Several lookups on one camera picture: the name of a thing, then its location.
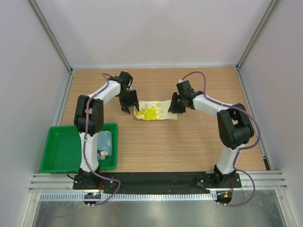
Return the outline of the yellow green patterned towel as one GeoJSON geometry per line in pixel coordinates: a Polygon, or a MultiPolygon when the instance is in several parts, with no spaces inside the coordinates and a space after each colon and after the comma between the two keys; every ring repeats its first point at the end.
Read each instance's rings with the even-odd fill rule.
{"type": "Polygon", "coordinates": [[[168,112],[171,100],[139,101],[139,111],[134,108],[134,116],[144,121],[177,120],[177,113],[168,112]]]}

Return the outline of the blue polka dot towel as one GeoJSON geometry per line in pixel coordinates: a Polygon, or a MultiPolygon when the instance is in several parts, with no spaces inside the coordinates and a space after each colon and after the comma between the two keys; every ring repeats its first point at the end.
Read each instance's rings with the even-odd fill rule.
{"type": "Polygon", "coordinates": [[[112,134],[109,131],[101,131],[97,143],[97,159],[105,160],[112,156],[112,134]]]}

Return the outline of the green plastic tray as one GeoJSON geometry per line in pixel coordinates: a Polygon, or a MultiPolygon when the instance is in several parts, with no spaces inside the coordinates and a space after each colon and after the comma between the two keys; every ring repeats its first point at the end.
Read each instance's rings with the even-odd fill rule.
{"type": "MultiPolygon", "coordinates": [[[[102,131],[112,134],[112,156],[98,160],[100,170],[113,170],[117,166],[118,124],[106,123],[102,131]]],[[[81,141],[77,128],[70,126],[51,127],[48,132],[41,162],[42,173],[78,171],[81,163],[81,141]]]]}

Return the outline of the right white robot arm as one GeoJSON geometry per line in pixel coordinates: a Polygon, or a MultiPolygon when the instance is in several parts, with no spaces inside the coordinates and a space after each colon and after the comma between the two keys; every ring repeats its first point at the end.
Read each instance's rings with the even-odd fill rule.
{"type": "Polygon", "coordinates": [[[225,187],[236,174],[237,152],[244,148],[254,136],[254,129],[244,105],[231,105],[210,98],[202,91],[194,91],[188,80],[176,85],[169,113],[181,114],[186,108],[195,109],[217,119],[219,137],[223,144],[221,157],[214,166],[213,181],[218,187],[225,187]]]}

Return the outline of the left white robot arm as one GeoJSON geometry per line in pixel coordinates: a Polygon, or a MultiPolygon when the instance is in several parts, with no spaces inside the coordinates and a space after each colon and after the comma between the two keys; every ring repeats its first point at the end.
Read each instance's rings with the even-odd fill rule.
{"type": "Polygon", "coordinates": [[[121,110],[130,114],[130,108],[139,110],[136,90],[131,88],[133,77],[122,71],[119,76],[103,73],[105,84],[92,94],[80,95],[77,100],[74,125],[81,140],[81,164],[75,175],[73,189],[96,189],[108,180],[99,174],[97,158],[98,137],[104,125],[104,106],[114,97],[119,98],[121,110]]]}

